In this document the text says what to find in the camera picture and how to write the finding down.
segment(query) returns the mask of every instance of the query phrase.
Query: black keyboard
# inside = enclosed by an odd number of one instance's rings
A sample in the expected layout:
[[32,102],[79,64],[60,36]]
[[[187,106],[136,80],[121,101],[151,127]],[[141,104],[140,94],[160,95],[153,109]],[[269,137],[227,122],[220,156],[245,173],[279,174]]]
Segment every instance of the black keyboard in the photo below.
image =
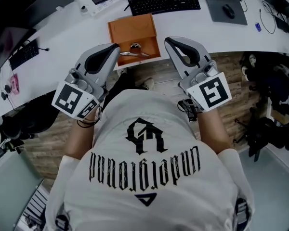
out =
[[200,10],[198,0],[129,0],[132,14],[165,13],[181,10]]
[[10,57],[10,66],[14,70],[21,64],[25,63],[32,57],[39,54],[38,41],[35,39],[18,50],[13,56]]

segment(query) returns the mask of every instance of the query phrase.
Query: desk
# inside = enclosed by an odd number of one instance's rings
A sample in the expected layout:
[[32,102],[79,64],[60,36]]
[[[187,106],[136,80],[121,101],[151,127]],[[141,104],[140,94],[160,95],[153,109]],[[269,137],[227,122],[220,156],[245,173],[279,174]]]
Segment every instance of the desk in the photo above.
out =
[[[262,26],[259,9],[262,9],[263,23],[268,30],[274,29],[273,18],[264,11],[260,0],[245,0],[248,11],[245,13],[248,26],[213,22],[205,0],[199,0],[201,10],[180,11],[153,15],[161,57],[144,60],[139,63],[127,64],[129,67],[140,63],[168,59],[164,47],[164,39],[169,36],[179,36],[195,40],[207,49],[209,53],[226,51],[272,51],[289,53],[289,34],[276,29],[273,35]],[[55,90],[68,70],[75,66],[80,55],[99,44],[110,43],[107,22],[131,16],[131,11],[123,11],[127,0],[122,0],[114,6],[85,18],[80,14],[79,2],[73,2],[64,10],[52,14],[41,23],[47,22],[30,39],[38,38],[41,48],[50,51],[40,51],[40,54],[14,70],[18,74],[20,93],[13,94],[10,100],[15,106],[20,106],[47,92]],[[255,24],[263,28],[258,32]],[[1,88],[12,75],[9,63],[1,69]],[[8,100],[0,96],[0,116],[12,110]]]

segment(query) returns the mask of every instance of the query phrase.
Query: wooden floor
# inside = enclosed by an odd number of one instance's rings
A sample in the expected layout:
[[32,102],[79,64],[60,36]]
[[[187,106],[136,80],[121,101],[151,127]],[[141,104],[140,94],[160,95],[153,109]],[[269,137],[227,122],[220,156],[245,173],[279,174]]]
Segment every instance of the wooden floor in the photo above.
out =
[[[248,122],[250,118],[249,109],[255,106],[259,100],[259,94],[249,90],[250,83],[244,79],[241,73],[239,60],[241,52],[227,52],[212,54],[212,58],[217,62],[218,69],[225,73],[227,82],[232,94],[232,100],[219,108],[220,115],[226,126],[231,139],[240,137],[244,128],[236,124],[237,118],[242,122]],[[174,103],[185,99],[186,96],[178,87],[180,77],[170,60],[155,63],[143,64],[129,69],[132,71],[136,83],[141,83],[148,77],[155,81],[154,91],[168,96]],[[113,72],[107,79],[106,86],[109,90],[118,76]],[[36,138],[25,141],[25,149],[28,152],[33,164],[45,178],[45,183],[50,189],[56,178],[58,168],[63,156],[63,145],[68,138],[73,119],[63,113],[59,113],[53,126],[47,131],[40,133]],[[198,139],[200,133],[198,123],[190,124]],[[235,148],[245,146],[245,142],[235,145]]]

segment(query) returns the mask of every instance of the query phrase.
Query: orange wooden box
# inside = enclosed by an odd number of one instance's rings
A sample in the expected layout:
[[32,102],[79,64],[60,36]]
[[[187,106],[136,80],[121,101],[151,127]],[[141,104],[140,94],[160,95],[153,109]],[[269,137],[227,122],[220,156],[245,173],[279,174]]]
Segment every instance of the orange wooden box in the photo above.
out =
[[[108,22],[108,29],[112,43],[120,46],[121,52],[130,51],[132,43],[141,45],[141,52],[150,58],[160,57],[156,30],[151,14],[132,16]],[[143,61],[146,58],[120,56],[118,65]]]

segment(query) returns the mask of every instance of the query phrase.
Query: white t-shirt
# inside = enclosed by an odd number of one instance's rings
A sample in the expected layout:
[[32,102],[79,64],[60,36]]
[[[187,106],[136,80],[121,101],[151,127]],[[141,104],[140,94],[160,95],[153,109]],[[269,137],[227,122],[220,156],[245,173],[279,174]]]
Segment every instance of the white t-shirt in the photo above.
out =
[[197,141],[185,113],[159,93],[125,90],[105,108],[94,147],[64,156],[46,220],[63,205],[72,230],[233,230],[239,196],[254,212],[238,153]]

